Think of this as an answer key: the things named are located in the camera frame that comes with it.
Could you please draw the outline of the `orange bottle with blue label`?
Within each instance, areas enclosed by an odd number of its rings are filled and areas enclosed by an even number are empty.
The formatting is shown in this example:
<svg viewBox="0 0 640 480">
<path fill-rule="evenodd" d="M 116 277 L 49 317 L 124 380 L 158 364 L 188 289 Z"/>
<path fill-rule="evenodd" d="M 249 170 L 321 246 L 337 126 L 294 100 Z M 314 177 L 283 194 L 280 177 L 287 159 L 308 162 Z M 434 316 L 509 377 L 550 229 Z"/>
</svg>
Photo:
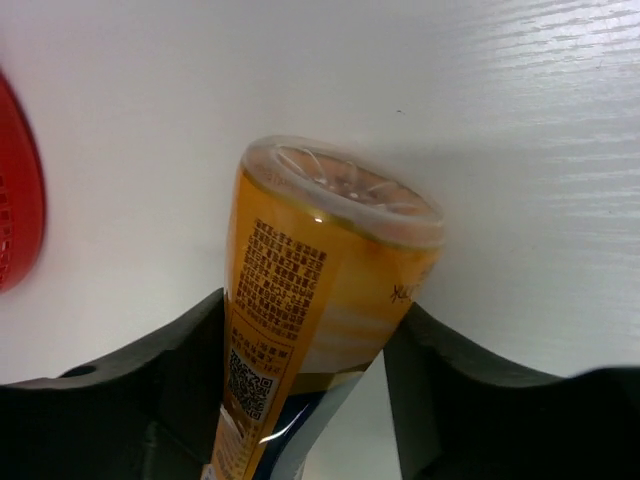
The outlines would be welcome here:
<svg viewBox="0 0 640 480">
<path fill-rule="evenodd" d="M 227 237 L 224 384 L 206 479 L 298 479 L 444 243 L 440 207 L 339 147 L 250 143 Z"/>
</svg>

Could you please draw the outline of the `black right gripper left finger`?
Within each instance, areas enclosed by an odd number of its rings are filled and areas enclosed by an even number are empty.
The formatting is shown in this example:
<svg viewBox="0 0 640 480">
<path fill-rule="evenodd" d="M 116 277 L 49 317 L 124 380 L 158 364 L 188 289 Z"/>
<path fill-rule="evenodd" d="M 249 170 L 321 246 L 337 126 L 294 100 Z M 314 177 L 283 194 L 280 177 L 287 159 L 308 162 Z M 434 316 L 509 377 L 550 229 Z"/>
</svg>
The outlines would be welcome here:
<svg viewBox="0 0 640 480">
<path fill-rule="evenodd" d="M 1 388 L 4 479 L 198 479 L 222 396 L 223 292 L 58 378 Z"/>
</svg>

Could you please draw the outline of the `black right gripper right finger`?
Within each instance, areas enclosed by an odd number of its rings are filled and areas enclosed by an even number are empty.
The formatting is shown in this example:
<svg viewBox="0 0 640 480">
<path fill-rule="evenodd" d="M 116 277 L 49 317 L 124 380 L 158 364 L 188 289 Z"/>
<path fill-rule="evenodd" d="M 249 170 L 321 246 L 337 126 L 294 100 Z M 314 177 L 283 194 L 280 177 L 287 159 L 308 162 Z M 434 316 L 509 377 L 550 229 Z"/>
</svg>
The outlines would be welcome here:
<svg viewBox="0 0 640 480">
<path fill-rule="evenodd" d="M 413 305 L 384 350 L 406 479 L 635 479 L 639 370 L 562 378 L 507 360 Z"/>
</svg>

